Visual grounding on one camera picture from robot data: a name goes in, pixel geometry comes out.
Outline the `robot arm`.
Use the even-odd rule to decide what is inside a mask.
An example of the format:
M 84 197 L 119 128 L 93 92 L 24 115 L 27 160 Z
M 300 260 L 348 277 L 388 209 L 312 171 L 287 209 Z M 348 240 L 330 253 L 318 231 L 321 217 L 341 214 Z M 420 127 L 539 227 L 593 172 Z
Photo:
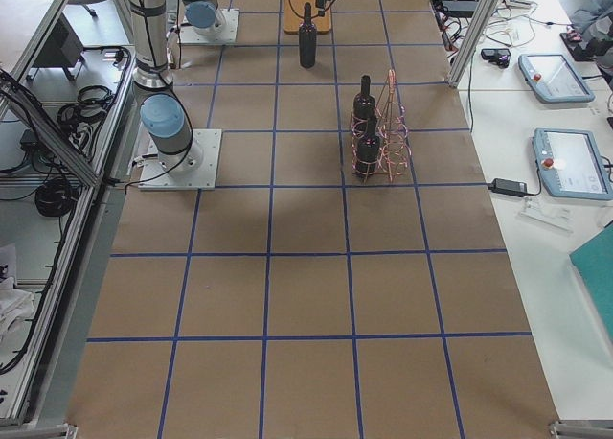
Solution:
M 201 36 L 213 38 L 225 25 L 218 0 L 181 0 L 184 7 L 182 25 Z
M 167 58 L 166 0 L 128 0 L 136 67 L 133 89 L 141 123 L 158 150 L 165 173 L 179 173 L 198 163 L 200 150 L 185 108 L 173 91 Z M 179 0 L 188 23 L 207 30 L 221 17 L 217 0 Z

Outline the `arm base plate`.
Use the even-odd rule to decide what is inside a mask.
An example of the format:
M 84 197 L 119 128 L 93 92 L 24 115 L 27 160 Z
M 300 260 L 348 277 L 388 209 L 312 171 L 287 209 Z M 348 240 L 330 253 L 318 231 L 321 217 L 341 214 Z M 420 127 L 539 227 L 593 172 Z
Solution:
M 149 139 L 147 159 L 138 178 L 138 188 L 145 191 L 213 190 L 216 187 L 221 129 L 195 129 L 188 153 L 174 156 L 160 154 Z
M 186 9 L 180 39 L 186 45 L 234 45 L 238 35 L 238 9 L 208 6 Z

